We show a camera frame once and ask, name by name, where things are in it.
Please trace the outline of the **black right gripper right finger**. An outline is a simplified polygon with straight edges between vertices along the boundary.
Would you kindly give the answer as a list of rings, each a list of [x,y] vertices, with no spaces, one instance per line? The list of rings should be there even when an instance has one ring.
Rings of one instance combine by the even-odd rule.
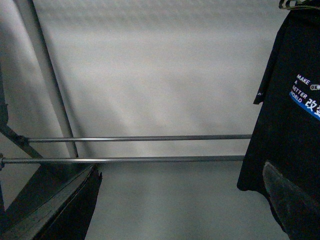
[[[287,179],[271,162],[262,171],[264,187],[288,238],[320,238],[320,203]]]

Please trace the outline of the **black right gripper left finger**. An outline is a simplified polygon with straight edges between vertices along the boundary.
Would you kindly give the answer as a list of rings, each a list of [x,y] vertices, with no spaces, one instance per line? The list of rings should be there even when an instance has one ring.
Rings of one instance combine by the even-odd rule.
[[[2,240],[83,240],[102,174],[96,165],[41,165],[0,212]]]

